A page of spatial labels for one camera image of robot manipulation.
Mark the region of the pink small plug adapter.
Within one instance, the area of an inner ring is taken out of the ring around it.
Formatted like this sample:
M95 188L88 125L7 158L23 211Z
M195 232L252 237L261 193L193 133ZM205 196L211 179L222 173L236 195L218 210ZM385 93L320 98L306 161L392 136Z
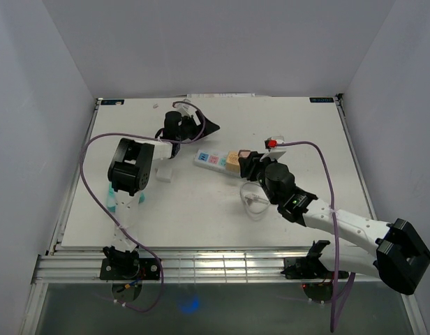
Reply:
M250 153L251 153L250 150L239 150L237 155L239 159L247 159Z

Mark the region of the beige cube socket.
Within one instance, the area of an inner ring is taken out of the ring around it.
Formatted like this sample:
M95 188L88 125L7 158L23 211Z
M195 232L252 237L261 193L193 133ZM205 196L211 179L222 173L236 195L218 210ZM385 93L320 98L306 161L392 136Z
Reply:
M225 168L229 172L233 172L236 174L240 173L239 155L238 155L237 151L229 151L228 152L228 155L226 158L226 163L225 163Z

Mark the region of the white colourful power strip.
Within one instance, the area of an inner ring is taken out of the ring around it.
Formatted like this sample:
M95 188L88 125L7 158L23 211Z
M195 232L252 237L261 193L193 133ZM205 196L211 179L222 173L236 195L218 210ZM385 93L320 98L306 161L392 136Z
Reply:
M233 172L227 169L227 159L227 152L199 149L194 156L193 164L200 168L240 178L240 172Z

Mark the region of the white square charger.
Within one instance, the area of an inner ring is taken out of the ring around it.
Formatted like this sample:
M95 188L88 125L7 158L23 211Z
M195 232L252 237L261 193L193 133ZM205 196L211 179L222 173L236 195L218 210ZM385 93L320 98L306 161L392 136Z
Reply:
M173 169L171 167L158 167L156 169L156 179L170 183L172 181Z

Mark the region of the teal triangular socket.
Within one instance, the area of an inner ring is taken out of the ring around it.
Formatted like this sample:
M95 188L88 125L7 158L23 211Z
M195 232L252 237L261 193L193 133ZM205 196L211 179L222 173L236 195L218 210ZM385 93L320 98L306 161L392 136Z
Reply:
M138 203L141 204L144 201L145 201L145 196L144 196L144 193L141 192ZM115 196L114 196L114 189L112 188L111 184L109 184L109 188L108 188L106 207L107 207L107 210L109 212L111 212L111 213L116 212L116 202L115 202Z

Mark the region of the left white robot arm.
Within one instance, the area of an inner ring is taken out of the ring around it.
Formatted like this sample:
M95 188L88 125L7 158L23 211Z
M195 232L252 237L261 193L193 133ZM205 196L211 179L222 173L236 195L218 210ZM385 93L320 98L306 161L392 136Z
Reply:
M110 266L123 278L133 278L140 270L138 252L135 250L138 245L134 242L138 238L135 222L153 162L174 158L182 142L199 140L220 129L201 111L196 111L195 115L199 124L192 116L169 111L154 140L123 137L119 141L107 173L114 191L115 218L119 223L114 229L112 245L106 246L103 253Z

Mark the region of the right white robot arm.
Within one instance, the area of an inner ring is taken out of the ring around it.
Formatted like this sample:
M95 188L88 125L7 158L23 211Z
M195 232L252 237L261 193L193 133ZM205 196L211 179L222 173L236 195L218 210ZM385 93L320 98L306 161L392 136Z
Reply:
M313 242L304 257L285 266L288 279L346 278L352 273L379 278L389 288L412 295L430 265L430 250L407 220L375 221L344 210L333 210L317 195L295 183L288 166L271 154L242 150L240 175L256 181L284 219L322 230L344 241Z

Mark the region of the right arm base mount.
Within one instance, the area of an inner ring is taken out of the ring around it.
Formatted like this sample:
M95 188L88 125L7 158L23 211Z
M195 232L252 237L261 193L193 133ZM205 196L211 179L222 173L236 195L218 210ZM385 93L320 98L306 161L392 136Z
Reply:
M334 270L320 261L321 254L284 258L281 274L289 280L301 280L304 294L315 303L330 303L333 297Z

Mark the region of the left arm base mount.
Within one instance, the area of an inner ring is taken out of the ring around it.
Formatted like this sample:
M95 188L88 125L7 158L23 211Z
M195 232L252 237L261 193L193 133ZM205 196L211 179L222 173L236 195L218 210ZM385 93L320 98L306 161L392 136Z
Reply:
M114 246L106 246L103 254L99 279L112 282L112 296L118 302L134 302L140 296L144 281L161 278L159 262L154 258L141 258L137 249L118 251Z

